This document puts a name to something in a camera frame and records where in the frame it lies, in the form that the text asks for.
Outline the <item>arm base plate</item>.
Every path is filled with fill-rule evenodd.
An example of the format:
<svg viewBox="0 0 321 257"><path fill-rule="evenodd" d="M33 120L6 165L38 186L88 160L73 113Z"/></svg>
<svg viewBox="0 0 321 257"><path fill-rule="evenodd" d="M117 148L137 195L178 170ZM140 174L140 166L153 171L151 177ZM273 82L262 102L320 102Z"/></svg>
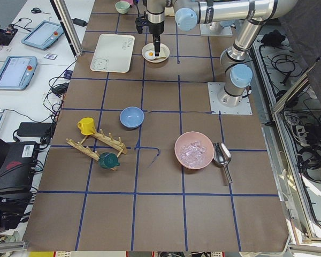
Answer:
<svg viewBox="0 0 321 257"><path fill-rule="evenodd" d="M208 82L210 109L213 114L252 115L249 97L230 96L224 82Z"/></svg>

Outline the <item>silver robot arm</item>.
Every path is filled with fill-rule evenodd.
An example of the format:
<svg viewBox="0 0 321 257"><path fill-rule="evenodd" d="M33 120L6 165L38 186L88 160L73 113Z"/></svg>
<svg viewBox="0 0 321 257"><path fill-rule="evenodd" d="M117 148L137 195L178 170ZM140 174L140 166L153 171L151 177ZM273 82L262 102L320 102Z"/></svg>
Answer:
<svg viewBox="0 0 321 257"><path fill-rule="evenodd" d="M155 55L161 48L164 31L165 8L173 7L175 21L182 31L189 31L197 24L243 20L243 25L233 45L220 57L226 81L230 81L233 64L243 62L262 26L272 18L279 18L294 8L297 1L241 0L241 1L143 1L149 32L153 36Z"/></svg>

